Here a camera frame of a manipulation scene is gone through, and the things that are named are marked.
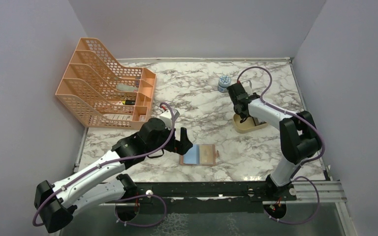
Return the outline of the tan leather card holder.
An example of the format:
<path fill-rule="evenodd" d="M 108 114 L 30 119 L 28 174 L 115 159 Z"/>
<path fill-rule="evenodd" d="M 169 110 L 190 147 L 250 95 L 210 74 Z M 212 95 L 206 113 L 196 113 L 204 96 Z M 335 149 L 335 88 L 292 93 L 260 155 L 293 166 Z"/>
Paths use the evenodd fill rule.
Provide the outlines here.
<path fill-rule="evenodd" d="M 217 158 L 220 156 L 219 151 L 216 149 L 214 144 L 215 158 L 212 165 L 202 165 L 199 162 L 199 146 L 202 144 L 195 144 L 193 147 L 185 154 L 180 156 L 180 165 L 183 166 L 215 166 Z"/>

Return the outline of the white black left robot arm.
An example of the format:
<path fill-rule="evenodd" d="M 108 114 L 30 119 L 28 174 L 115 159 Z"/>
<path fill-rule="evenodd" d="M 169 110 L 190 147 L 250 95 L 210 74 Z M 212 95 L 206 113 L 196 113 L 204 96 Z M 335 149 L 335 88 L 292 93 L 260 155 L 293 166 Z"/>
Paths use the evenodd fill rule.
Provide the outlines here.
<path fill-rule="evenodd" d="M 35 227 L 44 226 L 54 233 L 67 226 L 80 211 L 103 202 L 121 199 L 129 202 L 135 189 L 123 180 L 102 184 L 107 178 L 120 174 L 145 158 L 156 158 L 158 151 L 186 154 L 193 143 L 185 127 L 175 137 L 173 118 L 150 118 L 139 131 L 119 139 L 110 150 L 91 165 L 54 183 L 40 182 L 35 189 L 32 218 Z"/>

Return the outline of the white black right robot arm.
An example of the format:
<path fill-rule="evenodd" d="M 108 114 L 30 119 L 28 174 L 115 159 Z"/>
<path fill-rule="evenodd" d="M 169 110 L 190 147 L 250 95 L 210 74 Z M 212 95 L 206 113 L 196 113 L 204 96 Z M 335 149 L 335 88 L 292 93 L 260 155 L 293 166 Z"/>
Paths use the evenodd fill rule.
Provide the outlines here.
<path fill-rule="evenodd" d="M 276 200 L 291 184 L 291 178 L 298 172 L 304 160 L 313 157 L 323 147 L 312 115 L 307 111 L 294 113 L 265 102 L 256 93 L 249 95 L 241 83 L 227 88 L 234 112 L 242 121 L 257 118 L 280 132 L 282 159 L 275 170 L 266 178 L 265 196 Z"/>

